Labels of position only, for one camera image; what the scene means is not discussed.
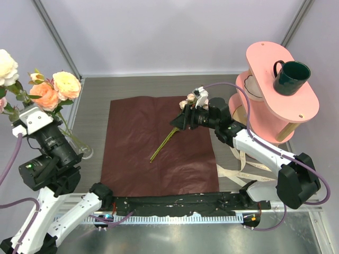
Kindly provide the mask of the pink rose stem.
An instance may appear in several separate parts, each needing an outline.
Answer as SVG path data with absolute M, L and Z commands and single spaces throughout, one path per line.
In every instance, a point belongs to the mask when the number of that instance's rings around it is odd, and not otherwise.
M 12 106 L 6 99 L 6 97 L 1 98 L 1 114 L 8 116 L 8 119 L 11 122 L 15 122 L 19 119 L 19 108 Z

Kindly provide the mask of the peach rose stem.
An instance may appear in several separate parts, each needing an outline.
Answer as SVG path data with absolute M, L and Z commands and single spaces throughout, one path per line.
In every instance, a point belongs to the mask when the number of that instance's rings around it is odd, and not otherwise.
M 29 74 L 32 88 L 29 97 L 47 114 L 60 121 L 62 125 L 68 122 L 62 115 L 64 106 L 72 105 L 82 90 L 80 81 L 71 73 L 59 71 L 46 78 L 42 73 L 36 71 Z

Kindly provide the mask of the white bowl on shelf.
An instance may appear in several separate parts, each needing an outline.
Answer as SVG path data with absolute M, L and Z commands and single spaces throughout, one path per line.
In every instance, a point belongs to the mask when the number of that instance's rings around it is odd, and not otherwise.
M 257 102 L 263 102 L 263 96 L 259 89 L 256 79 L 253 75 L 249 75 L 244 80 L 244 90 L 249 99 Z

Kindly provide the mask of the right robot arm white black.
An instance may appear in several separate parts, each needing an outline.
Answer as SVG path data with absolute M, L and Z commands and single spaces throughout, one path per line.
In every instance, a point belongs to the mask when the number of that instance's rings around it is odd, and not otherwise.
M 180 130 L 193 130 L 199 126 L 213 129 L 219 141 L 245 152 L 275 173 L 277 180 L 254 180 L 240 189 L 239 193 L 246 203 L 281 201 L 296 210 L 321 187 L 308 155 L 301 153 L 296 156 L 260 139 L 231 117 L 229 107 L 222 98 L 210 99 L 206 110 L 186 105 L 170 124 Z

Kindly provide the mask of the clear glass vase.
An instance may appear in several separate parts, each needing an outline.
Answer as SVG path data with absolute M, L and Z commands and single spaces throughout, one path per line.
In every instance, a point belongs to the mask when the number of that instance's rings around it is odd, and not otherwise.
M 92 158 L 94 154 L 93 148 L 83 142 L 81 139 L 79 139 L 76 135 L 74 135 L 73 131 L 68 127 L 66 123 L 64 123 L 63 126 L 59 129 L 65 135 L 69 144 L 72 146 L 77 154 L 82 153 L 82 158 L 85 160 Z

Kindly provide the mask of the dark green mug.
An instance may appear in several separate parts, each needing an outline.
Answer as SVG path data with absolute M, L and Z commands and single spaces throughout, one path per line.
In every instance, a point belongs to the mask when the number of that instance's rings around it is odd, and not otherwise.
M 310 78 L 308 66 L 298 61 L 276 61 L 273 65 L 274 90 L 283 96 L 294 95 Z

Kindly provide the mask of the red wrapping paper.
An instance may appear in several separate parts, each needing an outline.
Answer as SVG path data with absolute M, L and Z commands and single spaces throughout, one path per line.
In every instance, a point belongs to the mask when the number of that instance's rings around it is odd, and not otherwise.
M 219 190 L 210 131 L 173 132 L 182 96 L 138 96 L 110 103 L 101 183 L 117 197 Z

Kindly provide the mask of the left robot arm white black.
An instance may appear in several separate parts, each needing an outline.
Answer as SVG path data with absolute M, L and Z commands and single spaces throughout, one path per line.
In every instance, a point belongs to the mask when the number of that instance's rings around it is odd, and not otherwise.
M 1 242 L 1 250 L 5 253 L 56 253 L 66 236 L 86 217 L 111 205 L 113 192 L 102 183 L 93 184 L 83 200 L 54 222 L 60 207 L 80 181 L 78 164 L 82 155 L 74 151 L 57 122 L 32 134 L 20 121 L 15 121 L 12 126 L 19 142 L 23 137 L 33 138 L 40 146 L 41 155 L 19 167 L 24 183 L 39 195 L 1 205 L 1 208 L 8 208 L 27 201 L 34 203 L 18 232 Z

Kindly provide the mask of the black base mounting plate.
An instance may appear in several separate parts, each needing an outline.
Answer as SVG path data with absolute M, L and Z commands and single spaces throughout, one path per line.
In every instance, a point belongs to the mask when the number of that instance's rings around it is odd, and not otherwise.
M 159 197 L 113 197 L 101 211 L 126 216 L 202 216 L 235 215 L 240 210 L 269 210 L 269 201 L 251 201 L 245 195 L 232 192 L 197 193 Z

